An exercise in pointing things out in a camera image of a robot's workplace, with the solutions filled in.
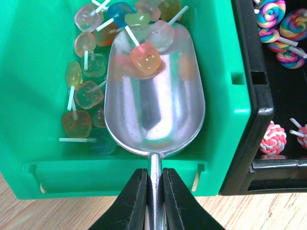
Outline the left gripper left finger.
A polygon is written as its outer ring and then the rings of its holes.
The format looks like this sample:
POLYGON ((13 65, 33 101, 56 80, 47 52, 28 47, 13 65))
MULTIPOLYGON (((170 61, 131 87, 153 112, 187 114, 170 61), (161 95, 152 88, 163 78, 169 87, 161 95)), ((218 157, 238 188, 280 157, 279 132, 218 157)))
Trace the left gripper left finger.
POLYGON ((115 202, 89 229, 144 229, 147 177, 148 172, 146 169, 136 169, 115 202))

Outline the metal candy scoop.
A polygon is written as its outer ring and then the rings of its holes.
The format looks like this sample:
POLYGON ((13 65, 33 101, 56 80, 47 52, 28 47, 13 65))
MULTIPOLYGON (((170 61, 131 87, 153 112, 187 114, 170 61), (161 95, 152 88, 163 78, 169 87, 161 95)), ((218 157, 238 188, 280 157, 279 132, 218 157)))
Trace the metal candy scoop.
POLYGON ((133 65, 127 34, 120 32, 110 49, 104 118, 111 137, 148 161, 148 227, 166 228, 162 197, 162 160, 184 149, 198 135, 205 99, 191 35, 179 23, 161 54, 159 69, 143 76, 133 65))

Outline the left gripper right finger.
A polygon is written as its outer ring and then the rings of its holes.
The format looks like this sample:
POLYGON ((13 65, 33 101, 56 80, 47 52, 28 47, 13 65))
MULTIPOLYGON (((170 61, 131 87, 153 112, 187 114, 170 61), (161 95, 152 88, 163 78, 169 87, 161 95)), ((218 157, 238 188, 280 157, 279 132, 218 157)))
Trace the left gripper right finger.
POLYGON ((223 230, 197 202, 173 168, 163 169, 166 228, 168 230, 223 230))

